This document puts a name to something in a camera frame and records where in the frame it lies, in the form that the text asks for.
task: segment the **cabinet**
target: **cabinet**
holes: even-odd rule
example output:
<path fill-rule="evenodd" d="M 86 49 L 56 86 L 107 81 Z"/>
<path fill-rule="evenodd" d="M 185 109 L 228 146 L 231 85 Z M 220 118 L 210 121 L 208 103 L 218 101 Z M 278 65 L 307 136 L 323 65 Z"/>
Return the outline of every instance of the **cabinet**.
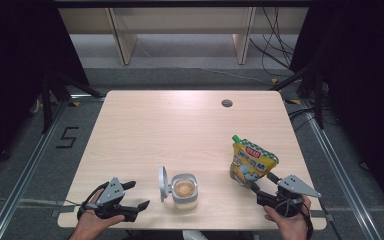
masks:
<path fill-rule="evenodd" d="M 129 63 L 138 34 L 232 34 L 239 64 L 245 64 L 251 34 L 298 35 L 307 8 L 106 8 L 60 9 L 72 34 L 113 34 L 122 65 Z"/>

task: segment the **yellow snack bag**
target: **yellow snack bag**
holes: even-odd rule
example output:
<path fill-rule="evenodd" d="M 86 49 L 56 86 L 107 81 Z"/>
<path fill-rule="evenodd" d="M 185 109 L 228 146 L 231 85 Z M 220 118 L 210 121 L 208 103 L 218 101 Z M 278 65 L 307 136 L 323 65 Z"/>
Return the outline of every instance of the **yellow snack bag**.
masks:
<path fill-rule="evenodd" d="M 276 155 L 247 139 L 241 140 L 236 135 L 232 139 L 235 143 L 233 144 L 233 162 L 230 165 L 230 177 L 235 179 L 239 185 L 249 187 L 250 182 L 262 178 L 279 164 Z"/>

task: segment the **jar lid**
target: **jar lid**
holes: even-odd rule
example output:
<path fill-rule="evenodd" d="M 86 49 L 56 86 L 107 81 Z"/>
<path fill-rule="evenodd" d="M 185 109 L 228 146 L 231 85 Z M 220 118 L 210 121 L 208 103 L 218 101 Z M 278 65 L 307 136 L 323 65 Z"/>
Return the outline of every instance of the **jar lid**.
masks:
<path fill-rule="evenodd" d="M 164 166 L 160 166 L 158 177 L 160 182 L 161 202 L 164 202 L 164 199 L 168 197 L 169 193 L 171 193 L 171 185 L 168 184 L 167 171 Z"/>

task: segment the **person's arm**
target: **person's arm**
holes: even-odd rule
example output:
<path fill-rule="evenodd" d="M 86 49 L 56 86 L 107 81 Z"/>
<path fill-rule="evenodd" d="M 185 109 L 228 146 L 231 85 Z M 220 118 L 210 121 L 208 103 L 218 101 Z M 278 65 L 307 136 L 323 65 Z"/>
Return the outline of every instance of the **person's arm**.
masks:
<path fill-rule="evenodd" d="M 310 199 L 303 195 L 302 196 L 303 204 L 302 212 L 308 216 L 309 210 L 311 207 Z M 306 240 L 307 239 L 307 223 L 304 219 L 304 216 L 301 214 L 297 214 L 293 217 L 283 217 L 279 215 L 276 210 L 269 206 L 264 206 L 264 211 L 266 211 L 267 215 L 264 217 L 267 220 L 275 222 L 279 227 L 280 234 L 282 235 L 284 240 Z"/>
<path fill-rule="evenodd" d="M 99 190 L 92 198 L 91 202 L 95 203 L 103 192 Z M 94 210 L 85 211 L 79 219 L 70 240 L 93 240 L 96 239 L 103 231 L 112 225 L 124 220 L 123 215 L 117 215 L 108 219 L 100 219 L 96 216 Z"/>

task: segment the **wire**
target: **wire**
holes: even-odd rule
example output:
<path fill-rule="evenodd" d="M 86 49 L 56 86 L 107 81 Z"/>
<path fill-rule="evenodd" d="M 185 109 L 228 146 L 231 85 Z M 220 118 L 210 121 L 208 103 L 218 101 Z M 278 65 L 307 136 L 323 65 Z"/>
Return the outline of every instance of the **wire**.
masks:
<path fill-rule="evenodd" d="M 136 45 L 140 48 L 140 50 L 142 50 L 142 52 L 144 52 L 148 57 L 150 57 L 154 61 L 154 64 L 156 66 L 158 66 L 158 67 L 161 67 L 161 68 L 180 68 L 180 69 L 186 69 L 184 67 L 178 67 L 178 66 L 162 66 L 162 65 L 159 65 L 159 64 L 157 64 L 155 62 L 155 58 L 153 56 L 151 56 L 151 54 L 146 52 L 145 49 L 143 49 L 142 46 L 138 42 L 136 43 Z M 243 77 L 243 76 L 238 76 L 238 75 L 227 73 L 227 72 L 210 70 L 210 69 L 207 69 L 207 68 L 197 68 L 197 69 L 204 70 L 204 71 L 211 72 L 211 73 L 224 74 L 224 75 L 228 75 L 228 76 L 239 78 L 239 79 L 254 80 L 254 81 L 257 81 L 257 82 L 260 82 L 260 83 L 263 83 L 263 84 L 266 84 L 266 85 L 270 85 L 270 86 L 273 85 L 272 83 L 268 83 L 268 82 L 266 82 L 264 80 L 261 80 L 261 79 L 258 79 L 258 78 Z"/>
<path fill-rule="evenodd" d="M 268 17 L 268 14 L 267 14 L 266 9 L 265 9 L 264 7 L 263 7 L 263 11 L 264 11 L 264 14 L 265 14 L 265 16 L 266 16 L 267 21 L 269 22 L 270 28 L 271 28 L 271 30 L 272 30 L 272 32 L 271 32 L 271 34 L 270 34 L 270 38 L 269 38 L 269 40 L 267 40 L 267 39 L 264 37 L 264 35 L 263 35 L 264 40 L 266 40 L 266 42 L 267 42 L 266 48 L 267 48 L 267 46 L 270 44 L 271 38 L 272 38 L 272 36 L 274 35 L 274 36 L 277 38 L 277 40 L 279 41 L 279 44 L 280 44 L 281 49 L 282 49 L 281 52 L 283 53 L 283 56 L 284 56 L 284 58 L 285 58 L 287 64 L 290 65 L 289 62 L 291 61 L 291 58 L 290 58 L 289 55 L 287 54 L 287 51 L 286 51 L 284 45 L 286 45 L 286 46 L 287 46 L 288 48 L 290 48 L 290 49 L 293 49 L 293 48 L 291 48 L 290 46 L 288 46 L 288 45 L 287 45 L 287 44 L 280 38 L 280 29 L 279 29 L 279 21 L 278 21 L 279 8 L 278 8 L 278 7 L 275 7 L 275 22 L 274 22 L 274 24 L 272 24 L 272 22 L 270 21 L 270 18 Z"/>
<path fill-rule="evenodd" d="M 305 214 L 301 209 L 298 209 L 295 205 L 294 207 L 297 208 L 299 213 L 304 217 L 305 223 L 307 224 L 307 239 L 310 239 L 313 236 L 313 223 L 311 222 L 310 217 L 310 208 L 305 205 L 305 203 L 302 203 L 302 205 L 307 209 L 308 214 Z"/>
<path fill-rule="evenodd" d="M 289 117 L 289 119 L 290 119 L 291 123 L 293 123 L 295 118 L 297 118 L 299 115 L 301 115 L 303 113 L 307 113 L 307 112 L 313 112 L 313 111 L 314 111 L 314 108 L 306 108 L 306 109 L 301 109 L 301 110 L 298 110 L 295 112 L 291 112 L 288 115 L 292 115 Z"/>
<path fill-rule="evenodd" d="M 285 201 L 279 203 L 279 204 L 274 208 L 274 210 L 275 210 L 279 215 L 281 215 L 281 216 L 283 216 L 283 217 L 286 217 L 286 216 L 288 216 L 288 213 L 289 213 L 289 203 L 290 203 L 290 202 L 291 202 L 291 200 L 290 200 L 290 199 L 287 199 L 287 200 L 285 200 Z M 285 213 L 283 214 L 283 213 L 279 212 L 279 208 L 282 207 L 282 206 L 285 205 L 285 204 L 286 204 L 286 211 L 285 211 Z"/>
<path fill-rule="evenodd" d="M 278 48 L 278 47 L 276 47 L 276 46 L 273 46 L 273 44 L 271 44 L 270 41 L 266 39 L 266 37 L 264 36 L 264 34 L 261 34 L 261 35 L 263 36 L 264 40 L 267 42 L 267 44 L 268 44 L 270 47 L 272 47 L 273 49 L 275 49 L 275 50 L 277 50 L 277 51 L 280 51 L 280 52 L 283 51 L 282 49 L 280 49 L 280 48 Z"/>
<path fill-rule="evenodd" d="M 273 55 L 269 54 L 268 52 L 264 51 L 263 49 L 261 49 L 259 46 L 257 46 L 257 44 L 254 43 L 254 41 L 252 41 L 252 39 L 250 38 L 249 41 L 260 51 L 262 52 L 264 55 L 267 55 L 269 58 L 273 59 L 273 61 L 279 63 L 280 65 L 282 65 L 284 68 L 288 68 L 288 65 L 284 64 L 283 62 L 281 62 L 279 59 L 275 58 Z"/>
<path fill-rule="evenodd" d="M 101 185 L 99 185 L 95 190 L 93 190 L 93 192 L 86 198 L 86 200 L 80 205 L 80 208 L 77 212 L 77 219 L 80 219 L 81 215 L 86 212 L 86 206 L 87 204 L 89 203 L 89 200 L 93 197 L 93 195 L 95 195 L 95 193 L 97 193 L 100 189 L 102 188 L 106 188 L 108 186 L 110 182 L 106 182 L 106 183 L 103 183 Z"/>
<path fill-rule="evenodd" d="M 72 202 L 72 201 L 70 201 L 70 200 L 68 200 L 68 199 L 65 199 L 65 201 L 66 201 L 66 202 L 69 202 L 69 203 L 71 203 L 71 204 L 73 204 L 74 206 L 81 206 L 81 204 Z"/>
<path fill-rule="evenodd" d="M 307 121 L 303 122 L 299 127 L 295 128 L 294 129 L 294 132 L 298 131 L 302 126 L 304 126 L 306 123 L 308 123 L 309 121 L 313 120 L 314 117 L 308 119 Z"/>
<path fill-rule="evenodd" d="M 324 206 L 323 202 L 321 200 L 319 200 L 320 202 L 320 207 L 322 208 L 323 212 L 325 213 L 325 215 L 330 215 L 329 212 L 327 211 L 326 207 Z M 329 221 L 329 224 L 330 226 L 332 226 L 332 229 L 333 231 L 335 232 L 336 234 L 336 237 L 338 238 L 338 240 L 341 240 L 341 235 L 339 235 L 339 231 L 338 229 L 336 228 L 335 224 L 333 223 L 333 221 Z"/>

